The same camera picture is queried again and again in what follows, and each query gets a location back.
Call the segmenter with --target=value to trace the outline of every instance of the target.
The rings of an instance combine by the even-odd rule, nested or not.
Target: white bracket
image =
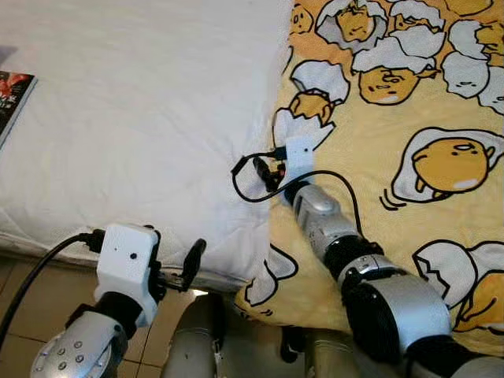
[[[313,171],[313,140],[309,135],[292,136],[286,139],[287,161],[285,164],[285,177],[280,182],[280,187],[289,183],[296,177]],[[306,181],[313,182],[313,177]],[[285,194],[281,196],[284,205],[291,206],[286,200]]]
[[[94,299],[115,291],[134,299],[142,313],[137,327],[152,324],[158,305],[149,292],[150,256],[158,244],[158,235],[149,228],[111,224],[106,229],[96,273],[98,287]]]

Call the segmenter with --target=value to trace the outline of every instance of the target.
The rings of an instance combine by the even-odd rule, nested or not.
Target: black connector plug
[[[248,157],[246,156],[242,156],[238,162],[236,163],[236,165],[233,167],[233,169],[231,170],[231,174],[233,176],[236,176],[238,175],[238,173],[243,169],[243,167],[245,166],[245,164],[249,161]]]
[[[276,160],[287,160],[287,148],[285,146],[277,147],[273,151],[273,156]]]
[[[105,238],[105,230],[96,228],[91,234],[87,234],[88,237],[84,243],[89,247],[91,252],[99,254],[102,251],[103,239]]]
[[[266,191],[271,193],[272,191],[278,189],[280,181],[282,181],[285,176],[285,165],[278,164],[278,170],[271,172],[268,165],[260,157],[255,157],[252,162],[254,163],[255,172],[265,183]]]

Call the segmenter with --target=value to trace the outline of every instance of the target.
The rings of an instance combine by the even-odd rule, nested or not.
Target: black cable
[[[6,339],[7,336],[7,331],[9,330],[10,323],[12,322],[14,318],[14,314],[17,311],[17,308],[21,304],[21,301],[23,300],[24,295],[28,291],[28,288],[30,285],[32,285],[33,281],[37,276],[39,275],[40,271],[46,266],[46,264],[52,259],[58,252],[61,250],[65,249],[67,246],[70,244],[76,243],[76,242],[86,242],[89,240],[89,238],[92,236],[92,234],[79,234],[72,236],[61,243],[59,243],[55,248],[50,250],[49,252],[46,253],[46,255],[40,259],[39,263],[37,264],[36,267],[33,268],[33,270],[26,276],[24,279],[23,283],[21,284],[19,290],[17,291],[16,295],[14,295],[14,298],[12,302],[9,305],[9,308],[6,311],[6,315],[2,319],[2,324],[0,324],[0,350],[2,350],[2,345],[3,342]]]
[[[233,169],[231,170],[231,174],[233,176],[236,176],[238,175],[238,173],[241,172],[241,170],[243,169],[243,167],[246,165],[246,163],[250,160],[250,159],[253,159],[253,158],[261,158],[261,157],[265,157],[265,158],[275,158],[276,157],[276,154],[275,154],[275,151],[273,152],[257,152],[255,154],[251,154],[251,155],[248,155],[248,156],[242,156],[241,159],[238,160],[238,162],[236,163],[236,165],[233,167]]]
[[[240,160],[240,161],[245,161],[245,163],[246,163],[252,157],[253,157],[252,155],[245,156],[245,157],[242,157],[242,160]],[[265,196],[259,197],[259,198],[249,198],[249,197],[245,196],[244,193],[241,192],[241,190],[238,188],[238,184],[236,183],[236,176],[239,173],[239,171],[241,171],[241,169],[243,168],[243,166],[245,164],[243,164],[243,163],[240,164],[240,162],[239,162],[239,165],[241,165],[241,168],[237,172],[236,172],[236,169],[232,170],[233,187],[235,188],[236,193],[240,196],[241,199],[243,199],[244,201],[247,201],[247,202],[252,202],[252,203],[263,202],[263,201],[266,201],[270,198],[273,198],[276,195],[280,194],[282,191],[285,191],[288,187],[291,187],[295,183],[298,183],[299,181],[302,181],[302,180],[304,180],[308,177],[311,177],[311,176],[329,175],[329,176],[336,177],[337,179],[339,179],[341,182],[343,182],[345,184],[346,189],[350,193],[350,196],[352,198],[353,207],[354,207],[355,228],[357,229],[359,234],[363,235],[362,234],[362,227],[361,227],[361,217],[359,215],[359,208],[358,208],[358,204],[357,204],[357,196],[355,195],[355,191],[352,188],[352,186],[350,185],[350,183],[348,182],[348,180],[344,176],[340,175],[339,173],[333,172],[333,171],[328,171],[325,169],[308,172],[308,173],[305,173],[305,174],[298,176],[295,179],[289,181],[288,183],[286,183],[282,187],[279,187],[277,190],[275,190],[274,192],[272,192],[268,195],[265,195]]]

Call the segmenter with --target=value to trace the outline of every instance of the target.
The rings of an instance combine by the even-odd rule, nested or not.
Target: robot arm
[[[288,188],[285,198],[337,282],[354,340],[370,357],[394,364],[406,360],[409,376],[502,376],[504,361],[457,344],[437,292],[360,235],[335,199],[303,181]]]
[[[114,376],[128,340],[138,327],[154,321],[166,287],[189,288],[206,247],[200,239],[187,255],[182,275],[164,278],[156,260],[160,238],[149,227],[112,224],[106,229],[97,267],[97,303],[80,305],[65,331],[41,349],[32,378]]]

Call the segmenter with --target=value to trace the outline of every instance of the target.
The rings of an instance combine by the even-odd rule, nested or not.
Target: bed
[[[504,355],[503,10],[502,0],[296,1],[269,141],[311,138],[314,168],[338,172],[353,187],[364,237],[438,291],[457,340],[497,355]],[[342,183],[315,181],[353,220]],[[237,305],[265,322],[349,330],[334,280],[278,198],[270,239]]]
[[[0,67],[39,82],[0,150],[0,248],[38,255],[86,228],[152,224],[166,268],[202,237],[203,272],[251,278],[268,207],[241,202],[228,177],[242,153],[265,148],[289,8],[3,2]],[[96,260],[84,248],[60,258]]]
[[[315,169],[354,187],[365,236],[434,286],[459,341],[504,355],[504,2],[215,4],[6,3],[2,69],[39,84],[0,153],[2,247],[153,224],[167,269],[205,238],[203,281],[241,287],[246,317],[349,331],[291,210],[231,186],[242,154],[309,135]],[[317,182],[353,219],[345,187]]]

